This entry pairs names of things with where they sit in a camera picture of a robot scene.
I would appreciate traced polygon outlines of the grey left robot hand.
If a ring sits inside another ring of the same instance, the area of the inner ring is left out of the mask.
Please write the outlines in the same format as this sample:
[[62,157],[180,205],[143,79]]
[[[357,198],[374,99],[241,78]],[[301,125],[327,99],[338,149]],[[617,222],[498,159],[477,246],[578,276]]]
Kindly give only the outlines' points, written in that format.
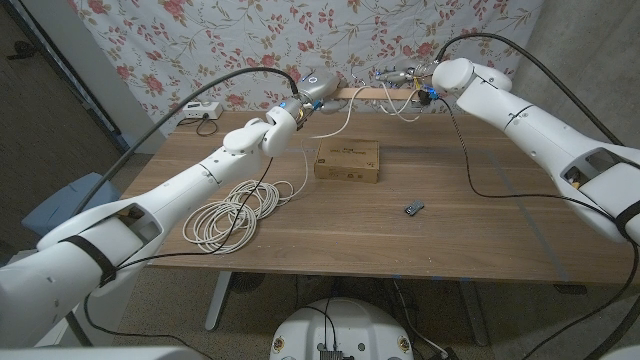
[[284,109],[294,117],[300,130],[307,118],[317,111],[329,115],[343,109],[347,100],[337,99],[334,93],[347,85],[344,78],[334,73],[312,70],[297,84],[298,93],[285,102]]

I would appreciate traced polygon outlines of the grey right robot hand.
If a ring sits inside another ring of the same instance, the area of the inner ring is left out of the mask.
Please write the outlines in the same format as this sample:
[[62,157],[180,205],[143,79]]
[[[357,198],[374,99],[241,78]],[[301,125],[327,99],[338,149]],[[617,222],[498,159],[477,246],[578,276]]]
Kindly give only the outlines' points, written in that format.
[[401,86],[406,83],[418,81],[419,84],[430,84],[430,80],[435,72],[436,64],[418,64],[408,66],[396,66],[393,70],[383,70],[377,72],[375,79],[392,85]]

